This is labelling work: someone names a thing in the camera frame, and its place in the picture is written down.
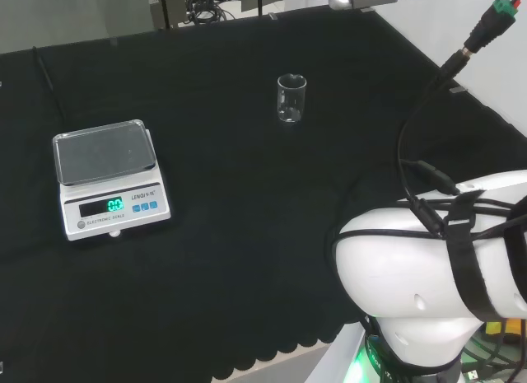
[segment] black table surface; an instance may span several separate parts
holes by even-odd
[[[436,71],[382,18],[323,7],[40,52],[64,124],[31,51],[0,57],[2,383],[205,382],[356,320],[324,247],[403,196],[396,129]],[[293,127],[276,116],[287,72],[307,79]],[[130,119],[173,217],[66,241],[52,137]],[[467,93],[438,96],[407,150],[456,181],[527,164],[525,138]]]

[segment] scale weighing pan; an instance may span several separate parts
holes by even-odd
[[[142,121],[121,122],[54,137],[57,180],[79,185],[150,170],[156,165]]]

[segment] green digital display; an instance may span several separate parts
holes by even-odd
[[[121,198],[117,199],[110,199],[106,203],[106,207],[108,208],[109,212],[116,212],[117,210],[123,210],[124,209],[124,203]]]
[[[124,209],[123,198],[98,200],[96,202],[85,203],[79,206],[81,217],[95,216],[96,214],[117,212]]]

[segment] green connector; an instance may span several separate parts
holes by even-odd
[[[510,16],[515,16],[518,13],[518,10],[512,5],[511,0],[494,0],[493,6],[498,14],[506,12]]]

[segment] electronic scale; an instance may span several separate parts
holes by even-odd
[[[170,218],[150,133],[138,119],[54,137],[60,207],[70,241]]]

